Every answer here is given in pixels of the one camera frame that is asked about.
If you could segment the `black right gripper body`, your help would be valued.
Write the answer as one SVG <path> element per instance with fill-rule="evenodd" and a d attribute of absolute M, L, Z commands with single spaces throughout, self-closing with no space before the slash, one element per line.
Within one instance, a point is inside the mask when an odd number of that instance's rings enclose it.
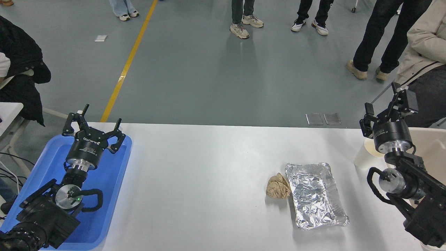
<path fill-rule="evenodd" d="M 414 146 L 404 119 L 375 122 L 372 135 L 376 149 L 410 149 Z"/>

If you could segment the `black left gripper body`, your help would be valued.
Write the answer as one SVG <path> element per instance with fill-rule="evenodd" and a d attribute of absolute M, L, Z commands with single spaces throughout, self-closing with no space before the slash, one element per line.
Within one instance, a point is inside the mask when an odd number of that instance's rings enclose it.
<path fill-rule="evenodd" d="M 82 159 L 90 166 L 98 166 L 105 148 L 108 146 L 105 132 L 96 129 L 80 130 L 75 134 L 75 140 L 66 157 L 66 162 L 74 164 L 75 159 Z"/>

